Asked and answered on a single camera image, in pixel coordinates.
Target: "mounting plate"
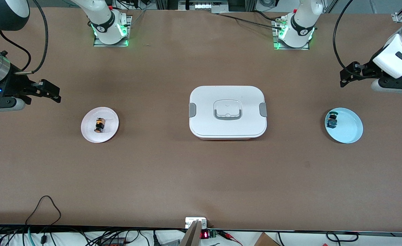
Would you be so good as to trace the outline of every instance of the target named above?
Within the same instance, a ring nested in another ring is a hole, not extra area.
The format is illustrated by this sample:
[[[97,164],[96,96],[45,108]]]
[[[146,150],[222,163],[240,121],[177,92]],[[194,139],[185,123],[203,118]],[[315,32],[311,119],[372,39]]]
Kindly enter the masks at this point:
[[[280,27],[280,25],[274,20],[271,21],[271,25],[273,27]],[[293,48],[293,47],[288,46],[281,39],[278,38],[279,32],[281,32],[281,30],[272,28],[272,36],[274,38],[274,48],[276,50],[309,50],[310,49],[309,42],[307,42],[306,45],[304,45],[303,47],[300,47],[300,48]]]
[[[115,43],[115,44],[104,44],[95,35],[95,40],[93,41],[93,47],[127,47],[128,46],[128,44],[129,44],[129,33],[131,32],[131,22],[132,22],[133,16],[132,15],[126,15],[125,13],[122,13],[122,15],[126,16],[126,21],[122,21],[122,26],[127,25],[126,28],[122,27],[123,31],[126,31],[126,36],[123,37],[122,39],[120,39],[120,41]]]
[[[207,229],[207,219],[204,217],[185,217],[185,228],[188,229],[192,222],[196,220],[202,221],[202,229]]]

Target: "white floor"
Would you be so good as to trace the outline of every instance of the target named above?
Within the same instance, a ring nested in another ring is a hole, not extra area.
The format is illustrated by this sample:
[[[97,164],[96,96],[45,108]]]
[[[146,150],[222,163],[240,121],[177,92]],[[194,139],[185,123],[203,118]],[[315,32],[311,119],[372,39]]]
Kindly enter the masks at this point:
[[[152,238],[152,231],[142,231],[143,235],[145,235],[148,240],[150,246],[154,245],[154,240]],[[239,240],[243,246],[254,246],[255,242],[259,238],[261,232],[228,232],[235,239]],[[92,239],[100,236],[102,232],[87,232],[86,235]],[[184,233],[176,230],[169,231],[156,231],[157,238],[161,244],[169,243],[174,240],[181,240],[184,236]],[[275,232],[267,233],[272,239],[279,243],[278,235]],[[46,234],[48,237],[47,243],[45,246],[54,246],[54,243],[51,240],[51,237]],[[131,231],[128,234],[127,240],[133,240],[137,235],[137,231]],[[32,234],[32,240],[34,241],[36,246],[40,246],[40,238],[42,234]],[[87,242],[84,237],[79,233],[70,233],[70,232],[59,232],[53,233],[54,240],[57,246],[85,246]],[[307,233],[287,233],[283,232],[281,234],[282,241],[284,246],[322,246],[326,243],[328,246],[338,246],[337,243],[333,243],[325,237],[325,234],[307,234]],[[347,235],[339,235],[341,240],[350,240],[354,238],[354,236]],[[237,243],[225,240],[224,238],[218,236],[216,238],[210,238],[207,240],[201,240],[200,246],[212,246],[216,243],[219,243],[218,246],[239,246]],[[16,235],[12,238],[10,246],[23,246],[22,236]],[[28,235],[25,235],[25,246],[32,246]],[[145,238],[141,235],[129,246],[148,246]],[[387,237],[387,236],[363,236],[361,235],[359,239],[353,243],[342,243],[342,246],[402,246],[402,237]]]

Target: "green led light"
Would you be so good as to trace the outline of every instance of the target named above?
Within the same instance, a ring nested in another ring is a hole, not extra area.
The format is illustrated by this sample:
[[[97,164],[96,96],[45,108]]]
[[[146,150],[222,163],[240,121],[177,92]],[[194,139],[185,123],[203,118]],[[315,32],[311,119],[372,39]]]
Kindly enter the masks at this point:
[[[93,25],[92,25],[92,29],[93,29],[93,33],[95,33],[95,36],[97,37],[98,34],[96,34],[96,30],[95,30],[95,27],[93,27]]]
[[[126,27],[121,27],[119,24],[117,24],[117,28],[122,36],[126,35]]]

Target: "gray clip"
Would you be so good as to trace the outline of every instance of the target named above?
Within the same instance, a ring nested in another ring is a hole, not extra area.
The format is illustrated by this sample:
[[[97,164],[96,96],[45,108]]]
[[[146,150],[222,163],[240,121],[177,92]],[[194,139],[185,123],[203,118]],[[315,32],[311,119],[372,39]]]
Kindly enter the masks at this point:
[[[196,115],[196,104],[189,103],[189,118],[192,118]]]
[[[268,112],[266,111],[266,103],[262,102],[259,104],[260,115],[263,117],[268,117]]]

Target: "white plate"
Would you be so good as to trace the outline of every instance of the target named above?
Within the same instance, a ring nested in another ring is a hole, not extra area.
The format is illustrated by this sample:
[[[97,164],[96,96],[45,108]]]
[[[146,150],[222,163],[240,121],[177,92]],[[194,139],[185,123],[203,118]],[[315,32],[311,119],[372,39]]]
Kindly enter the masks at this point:
[[[102,133],[95,132],[96,119],[104,118],[105,125]],[[81,122],[81,132],[85,139],[92,143],[102,143],[112,138],[119,127],[116,112],[107,107],[99,107],[88,112]]]
[[[336,128],[327,127],[330,112],[338,113]],[[352,144],[360,139],[363,134],[363,124],[355,112],[345,108],[335,108],[330,110],[330,112],[325,117],[324,125],[327,133],[334,140],[344,144]]]

